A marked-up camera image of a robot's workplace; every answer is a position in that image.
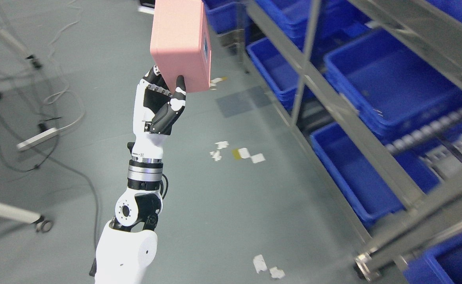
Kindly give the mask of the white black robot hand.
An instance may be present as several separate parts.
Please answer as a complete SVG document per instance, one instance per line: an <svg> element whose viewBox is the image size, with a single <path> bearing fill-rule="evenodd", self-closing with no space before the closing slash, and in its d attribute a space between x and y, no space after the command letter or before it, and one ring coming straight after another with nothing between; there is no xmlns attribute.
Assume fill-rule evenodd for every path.
<svg viewBox="0 0 462 284"><path fill-rule="evenodd" d="M134 161L162 159L163 144L185 106L184 77L177 77L176 88L170 91L159 67L154 65L140 79L136 88L132 117L135 142L131 150Z"/></svg>

